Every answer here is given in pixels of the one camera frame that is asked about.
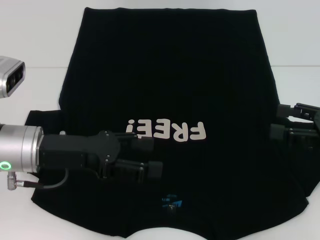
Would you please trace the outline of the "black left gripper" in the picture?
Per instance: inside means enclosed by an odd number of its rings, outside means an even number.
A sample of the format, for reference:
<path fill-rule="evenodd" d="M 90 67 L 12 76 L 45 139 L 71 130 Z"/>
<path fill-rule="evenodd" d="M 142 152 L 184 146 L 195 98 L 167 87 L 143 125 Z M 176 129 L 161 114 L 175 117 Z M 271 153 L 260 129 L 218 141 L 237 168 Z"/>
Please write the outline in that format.
<path fill-rule="evenodd" d="M 92 136 L 48 134 L 39 146 L 39 167 L 50 170 L 91 170 L 99 178 L 107 178 L 108 168 L 116 161 L 121 147 L 152 152 L 154 138 L 134 132 L 100 131 Z"/>

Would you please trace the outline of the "black shirt with FREE print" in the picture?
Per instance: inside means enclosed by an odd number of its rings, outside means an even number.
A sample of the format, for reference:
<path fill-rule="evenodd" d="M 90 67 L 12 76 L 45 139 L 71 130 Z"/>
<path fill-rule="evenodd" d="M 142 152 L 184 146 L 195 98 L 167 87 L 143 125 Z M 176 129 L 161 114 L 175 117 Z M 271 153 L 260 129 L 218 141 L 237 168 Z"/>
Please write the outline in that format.
<path fill-rule="evenodd" d="M 45 211 L 86 229 L 128 237 L 175 228 L 235 240 L 303 212 L 320 182 L 318 154 L 271 141 L 279 98 L 255 10 L 91 9 L 58 111 L 31 111 L 47 134 L 102 130 L 152 136 L 163 163 L 155 183 L 115 183 L 69 172 L 35 190 Z"/>

